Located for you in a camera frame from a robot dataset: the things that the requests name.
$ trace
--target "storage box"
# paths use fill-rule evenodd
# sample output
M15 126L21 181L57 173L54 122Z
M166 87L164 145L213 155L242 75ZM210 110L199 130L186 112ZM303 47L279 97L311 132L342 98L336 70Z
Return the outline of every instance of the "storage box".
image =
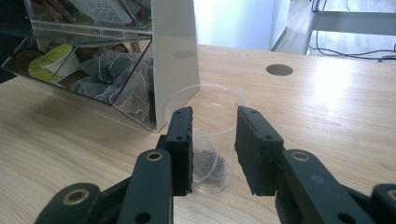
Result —
M32 26L1 28L26 37L2 65L18 76L114 107L155 132L168 96L199 83L192 0L25 4Z

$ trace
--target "wooden tabletop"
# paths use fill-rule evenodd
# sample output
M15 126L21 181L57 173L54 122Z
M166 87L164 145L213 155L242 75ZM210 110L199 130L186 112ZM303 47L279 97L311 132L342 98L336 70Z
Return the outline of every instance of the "wooden tabletop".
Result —
M342 184L370 194L396 183L396 65L199 46L202 83L237 89L285 139L314 153ZM292 68L270 75L271 64ZM0 85L0 222L32 223L77 182L107 189L128 177L160 133L103 106L17 77ZM239 164L223 192L175 198L175 223L278 223L273 197L250 194Z

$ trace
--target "wooden floor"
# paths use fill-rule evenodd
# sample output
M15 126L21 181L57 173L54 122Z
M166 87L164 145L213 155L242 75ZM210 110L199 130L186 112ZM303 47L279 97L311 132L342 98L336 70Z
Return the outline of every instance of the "wooden floor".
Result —
M325 10L348 11L346 2L350 11L396 11L396 0L328 0ZM325 0L321 0L319 8L323 8L324 3ZM301 53L311 13L311 5L312 2L309 0L290 1L288 31L276 51ZM313 32L310 46L315 47L316 43L316 32ZM318 32L318 46L321 49L333 49L345 54L362 53L379 49L393 50L395 44L396 36ZM318 50L314 49L309 51L309 55L323 56ZM385 55L396 55L396 53L381 52L365 55L364 57L378 58ZM384 61L384 63L396 63L396 60Z

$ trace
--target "clear cup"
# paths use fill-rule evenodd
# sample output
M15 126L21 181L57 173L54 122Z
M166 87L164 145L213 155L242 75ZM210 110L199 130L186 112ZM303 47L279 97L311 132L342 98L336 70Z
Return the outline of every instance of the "clear cup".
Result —
M239 105L248 106L247 98L239 91L199 84L175 92L163 106L168 125L174 111L192 107L192 177L193 188L199 192L216 193L230 184Z

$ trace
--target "cup rim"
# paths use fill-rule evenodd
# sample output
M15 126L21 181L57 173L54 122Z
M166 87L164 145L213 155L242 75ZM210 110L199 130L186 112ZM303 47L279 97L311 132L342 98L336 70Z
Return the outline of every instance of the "cup rim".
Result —
M181 92L183 92L183 91L185 91L187 89L196 88L196 87L214 87L214 88L223 89L225 91L229 91L229 92L231 92L233 94L238 95L243 100L243 102L244 102L243 106L249 106L248 105L248 98L241 91L238 91L236 89L233 89L233 88L230 88L230 87L226 87L226 86L223 86L223 85L220 85L220 84L216 84L216 83L204 83L204 84L200 83L200 84L190 85L190 86L187 86L187 87L185 87L183 89L180 89L180 90L175 91L174 93L172 93L168 97L168 99L165 101L165 103L163 104L163 121L165 121L165 124L168 127L170 125L170 121L168 121L166 119L166 116L165 116L165 114L166 114L166 106L168 105L168 103L171 101L171 99L174 96L178 95L179 93L181 93ZM236 128L236 124L232 128L228 128L226 130L213 132L213 133L193 133L193 136L195 136L195 137L203 137L203 138L213 137L213 136L216 136L216 135L220 135L220 134L224 134L224 133L230 132L230 131L234 130L235 128Z

